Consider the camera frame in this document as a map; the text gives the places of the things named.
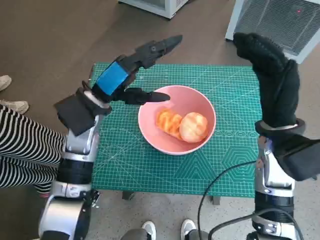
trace pink bowl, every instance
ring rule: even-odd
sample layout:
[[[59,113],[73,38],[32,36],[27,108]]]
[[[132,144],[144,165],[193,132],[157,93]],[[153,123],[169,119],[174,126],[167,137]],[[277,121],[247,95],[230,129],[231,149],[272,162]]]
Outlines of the pink bowl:
[[[201,92],[181,85],[161,87],[156,90],[168,94],[169,101],[150,102],[141,106],[138,123],[142,135],[155,149],[169,155],[185,155],[201,148],[211,138],[216,128],[216,113],[208,98]],[[191,112],[200,113],[208,120],[208,136],[201,142],[188,143],[176,139],[156,126],[156,115],[163,108],[169,108],[184,117]]]

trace cutting mat grid lines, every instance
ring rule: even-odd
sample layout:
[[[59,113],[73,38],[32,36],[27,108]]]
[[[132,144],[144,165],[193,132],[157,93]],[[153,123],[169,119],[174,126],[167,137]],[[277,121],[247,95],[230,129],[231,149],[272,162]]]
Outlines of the cutting mat grid lines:
[[[91,84],[108,67],[94,66]],[[184,156],[166,155],[150,146],[138,126],[138,106],[113,102],[101,126],[93,171],[97,189],[202,195],[223,170],[255,160],[254,123],[261,119],[259,84],[251,67],[157,64],[141,69],[131,87],[147,92],[168,85],[185,85],[212,102],[217,124],[201,149]],[[210,195],[253,197],[254,166],[234,169],[211,189]]]

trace white appliance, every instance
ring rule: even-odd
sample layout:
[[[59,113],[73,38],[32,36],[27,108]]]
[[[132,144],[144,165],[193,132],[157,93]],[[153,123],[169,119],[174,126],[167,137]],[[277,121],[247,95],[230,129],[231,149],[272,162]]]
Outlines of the white appliance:
[[[236,0],[225,35],[257,33],[298,64],[320,42],[320,0]]]
[[[171,19],[188,0],[118,0],[118,2]]]

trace white sneaker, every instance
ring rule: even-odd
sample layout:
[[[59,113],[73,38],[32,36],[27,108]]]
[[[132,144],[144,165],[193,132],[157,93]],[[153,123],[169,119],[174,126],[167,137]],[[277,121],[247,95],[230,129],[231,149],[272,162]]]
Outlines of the white sneaker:
[[[29,104],[26,101],[5,101],[0,100],[0,105],[4,105],[20,114],[24,114],[28,108]]]
[[[180,232],[180,236],[181,236],[181,240],[185,240],[186,235],[188,235],[188,233],[190,233],[191,230],[196,230],[196,224],[190,220],[190,219],[186,219],[183,221],[182,226],[181,226],[181,232]]]
[[[146,221],[142,225],[142,228],[145,229],[146,232],[151,235],[151,240],[156,240],[156,226],[152,221]]]
[[[12,82],[8,75],[0,76],[0,91],[5,90]]]

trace table leg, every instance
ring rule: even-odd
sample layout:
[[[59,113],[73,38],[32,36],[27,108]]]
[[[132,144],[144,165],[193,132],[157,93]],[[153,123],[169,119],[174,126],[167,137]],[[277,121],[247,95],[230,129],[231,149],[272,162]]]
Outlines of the table leg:
[[[135,196],[134,191],[122,191],[123,200],[131,200]]]
[[[210,196],[210,202],[212,203],[212,205],[220,205],[220,200],[220,196]]]

